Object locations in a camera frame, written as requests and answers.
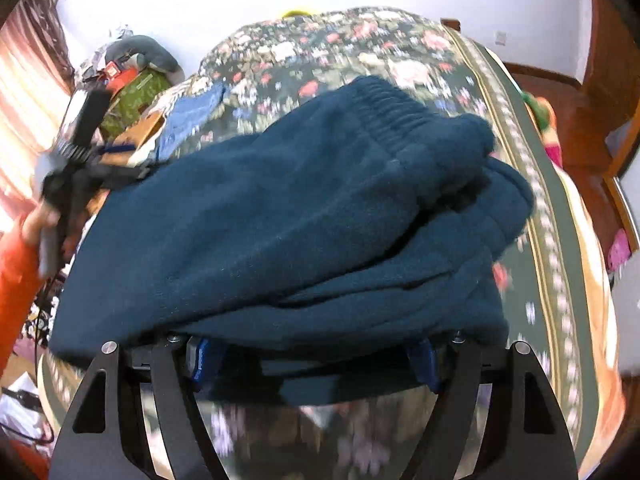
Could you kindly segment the orange sleeve forearm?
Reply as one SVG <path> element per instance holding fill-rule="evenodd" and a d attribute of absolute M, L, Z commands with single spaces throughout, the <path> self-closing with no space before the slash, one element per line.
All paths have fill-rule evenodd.
<path fill-rule="evenodd" d="M 12 230 L 1 239 L 1 373 L 6 369 L 15 341 L 43 284 L 38 275 L 37 246 L 29 245 L 22 234 L 26 218 L 26 214 L 18 218 Z"/>

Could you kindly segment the person left hand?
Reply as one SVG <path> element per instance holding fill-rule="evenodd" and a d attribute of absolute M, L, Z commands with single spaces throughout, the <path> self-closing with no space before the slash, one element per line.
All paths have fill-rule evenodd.
<path fill-rule="evenodd" d="M 60 213 L 46 202 L 40 202 L 31 211 L 23 222 L 22 237 L 26 245 L 37 247 L 45 228 L 55 228 L 60 220 Z M 87 221 L 87 216 L 80 216 L 73 228 L 67 231 L 63 243 L 63 254 L 66 262 L 69 262 L 81 239 L 82 229 Z"/>

